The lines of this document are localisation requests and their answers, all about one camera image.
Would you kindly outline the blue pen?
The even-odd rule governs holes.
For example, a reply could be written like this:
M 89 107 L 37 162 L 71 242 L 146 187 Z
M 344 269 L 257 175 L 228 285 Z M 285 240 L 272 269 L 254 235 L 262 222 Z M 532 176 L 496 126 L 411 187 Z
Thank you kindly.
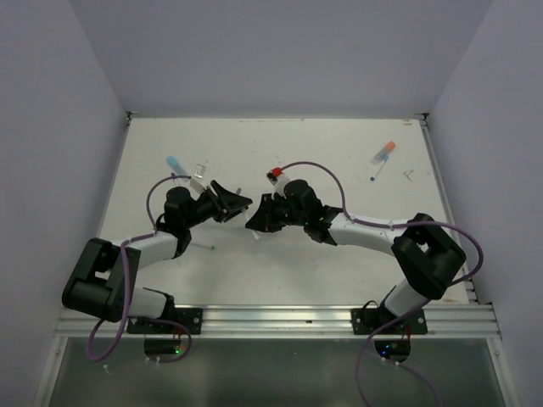
M 389 160 L 389 156 L 388 155 L 385 155 L 381 160 L 380 162 L 378 163 L 378 166 L 376 168 L 376 170 L 373 172 L 372 176 L 370 177 L 370 181 L 376 181 L 376 179 L 378 178 L 379 174 L 382 172 L 384 166 L 387 164 Z

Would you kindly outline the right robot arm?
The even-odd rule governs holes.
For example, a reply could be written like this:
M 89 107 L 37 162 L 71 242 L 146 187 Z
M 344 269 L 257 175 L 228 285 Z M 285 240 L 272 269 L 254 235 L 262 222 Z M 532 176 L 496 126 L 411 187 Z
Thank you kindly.
M 273 233 L 299 226 L 317 243 L 367 248 L 395 258 L 404 280 L 385 296 L 368 324 L 398 332 L 415 307 L 443 297 L 466 261 L 460 246 L 434 219 L 417 214 L 408 227 L 371 227 L 371 221 L 349 219 L 341 208 L 322 203 L 303 180 L 289 181 L 281 192 L 266 193 L 245 227 Z

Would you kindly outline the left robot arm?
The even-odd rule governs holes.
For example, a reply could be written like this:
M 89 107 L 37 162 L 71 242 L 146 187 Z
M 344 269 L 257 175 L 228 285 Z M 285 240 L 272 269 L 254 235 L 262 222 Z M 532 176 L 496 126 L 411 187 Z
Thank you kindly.
M 185 187 L 171 188 L 149 234 L 122 242 L 98 237 L 87 241 L 64 287 L 62 305 L 101 321 L 146 318 L 155 331 L 170 331 L 176 323 L 171 295 L 136 288 L 137 273 L 184 254 L 193 227 L 207 220 L 227 222 L 252 203 L 251 198 L 230 192 L 216 181 L 196 199 Z

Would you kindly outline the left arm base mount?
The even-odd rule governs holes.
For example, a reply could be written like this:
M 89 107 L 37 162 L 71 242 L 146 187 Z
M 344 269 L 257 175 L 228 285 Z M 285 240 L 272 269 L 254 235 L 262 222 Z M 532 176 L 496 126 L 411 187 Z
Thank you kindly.
M 193 338 L 201 333 L 203 310 L 201 308 L 174 307 L 158 319 L 132 317 L 126 332 L 143 335 L 143 350 L 157 363 L 173 363 L 185 357 Z

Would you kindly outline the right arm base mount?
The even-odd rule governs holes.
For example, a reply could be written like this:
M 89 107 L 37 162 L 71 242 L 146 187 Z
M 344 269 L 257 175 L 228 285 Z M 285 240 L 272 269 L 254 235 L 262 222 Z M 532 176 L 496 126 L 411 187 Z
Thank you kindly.
M 374 300 L 350 310 L 350 321 L 355 335 L 369 336 L 381 326 L 387 326 L 373 337 L 371 345 L 379 357 L 401 363 L 411 354 L 412 337 L 428 334 L 428 326 L 422 309 L 391 324 L 395 319 L 395 315 L 383 305 L 377 305 Z

